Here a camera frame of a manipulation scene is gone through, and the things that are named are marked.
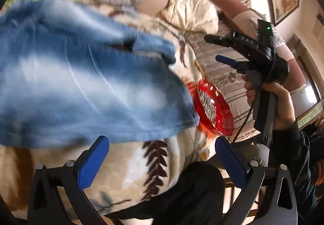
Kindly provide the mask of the black sleeve right forearm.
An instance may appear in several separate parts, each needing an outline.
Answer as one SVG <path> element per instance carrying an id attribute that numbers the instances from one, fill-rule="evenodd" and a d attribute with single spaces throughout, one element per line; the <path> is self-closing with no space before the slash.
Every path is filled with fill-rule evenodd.
<path id="1" fill-rule="evenodd" d="M 269 165 L 285 164 L 291 175 L 298 224 L 323 224 L 323 134 L 310 124 L 297 124 L 272 135 Z"/>

